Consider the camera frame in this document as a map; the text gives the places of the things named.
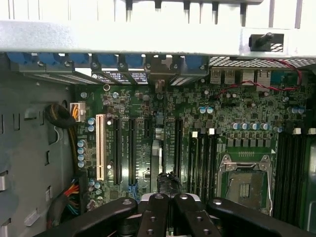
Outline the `short black expansion slot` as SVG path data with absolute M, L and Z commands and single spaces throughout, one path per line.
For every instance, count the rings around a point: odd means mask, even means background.
M 144 119 L 144 137 L 151 138 L 152 121 L 149 118 Z

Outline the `CPU socket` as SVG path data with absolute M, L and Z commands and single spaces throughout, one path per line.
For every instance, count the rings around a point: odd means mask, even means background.
M 219 158 L 216 196 L 272 215 L 273 165 L 268 154 L 233 158 L 225 153 Z

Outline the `green motherboard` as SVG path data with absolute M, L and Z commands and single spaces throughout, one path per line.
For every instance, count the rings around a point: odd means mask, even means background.
M 306 146 L 316 136 L 311 98 L 314 86 L 306 84 L 286 92 L 258 91 L 239 86 L 224 91 L 204 81 L 170 86 L 169 111 L 183 121 L 181 174 L 175 171 L 151 177 L 153 137 L 144 137 L 144 119 L 150 116 L 150 86 L 89 85 L 76 88 L 72 114 L 83 116 L 77 128 L 77 159 L 87 174 L 87 210 L 117 198 L 140 200 L 147 193 L 197 195 L 203 203 L 216 196 L 221 155 L 233 158 L 268 154 L 273 165 L 272 215 L 296 222 L 306 197 Z M 96 115 L 105 115 L 104 180 L 96 174 Z M 129 185 L 128 120 L 136 119 L 136 183 Z M 114 126 L 121 122 L 122 181 L 114 184 Z

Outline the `white expansion slot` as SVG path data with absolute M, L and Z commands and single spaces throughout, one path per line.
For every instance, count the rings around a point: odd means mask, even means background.
M 97 180 L 104 180 L 104 133 L 105 133 L 105 115 L 96 115 L 96 174 Z

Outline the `grey open PC case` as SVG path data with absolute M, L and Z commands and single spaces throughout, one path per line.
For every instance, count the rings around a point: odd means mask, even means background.
M 316 124 L 316 0 L 0 0 L 0 237 L 37 237 L 98 208 L 86 208 L 78 167 L 76 88 L 149 86 L 154 56 L 171 60 L 170 86 L 312 84 Z M 316 234 L 316 136 L 305 155 L 303 212 L 271 217 Z M 152 194 L 104 237 L 138 237 Z M 192 237 L 167 196 L 165 237 Z

